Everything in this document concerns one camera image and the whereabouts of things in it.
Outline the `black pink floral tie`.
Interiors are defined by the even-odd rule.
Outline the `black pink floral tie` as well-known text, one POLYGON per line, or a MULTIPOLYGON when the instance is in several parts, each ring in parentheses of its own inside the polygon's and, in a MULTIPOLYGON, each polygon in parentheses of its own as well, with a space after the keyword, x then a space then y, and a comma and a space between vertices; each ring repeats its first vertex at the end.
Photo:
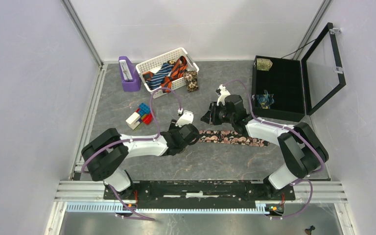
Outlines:
POLYGON ((270 142, 259 138, 245 137, 236 131, 200 130, 199 142, 236 144, 255 147, 267 147, 270 142))

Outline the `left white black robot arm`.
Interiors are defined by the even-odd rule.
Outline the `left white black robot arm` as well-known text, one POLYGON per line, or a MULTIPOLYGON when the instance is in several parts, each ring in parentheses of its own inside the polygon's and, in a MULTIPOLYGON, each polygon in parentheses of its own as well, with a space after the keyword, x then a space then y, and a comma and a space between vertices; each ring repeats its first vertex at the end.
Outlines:
POLYGON ((112 186, 121 199, 134 194, 133 182, 120 165, 125 159, 140 156, 174 156, 183 152, 200 138, 193 124, 171 124, 168 131, 152 136, 129 136, 109 128, 88 143, 82 150, 82 171, 88 172, 95 182, 112 186))

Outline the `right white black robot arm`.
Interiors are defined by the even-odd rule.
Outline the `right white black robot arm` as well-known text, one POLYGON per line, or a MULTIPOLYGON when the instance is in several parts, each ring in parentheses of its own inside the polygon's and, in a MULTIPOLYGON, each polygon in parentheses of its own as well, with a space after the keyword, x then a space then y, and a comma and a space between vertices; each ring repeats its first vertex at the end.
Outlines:
POLYGON ((210 125, 230 124, 242 137, 262 139, 280 147, 284 164, 263 180, 263 194, 270 200, 305 176, 321 171, 329 159, 325 147, 305 122, 284 125, 258 118, 246 111, 240 95, 223 95, 211 102, 201 121, 210 125))

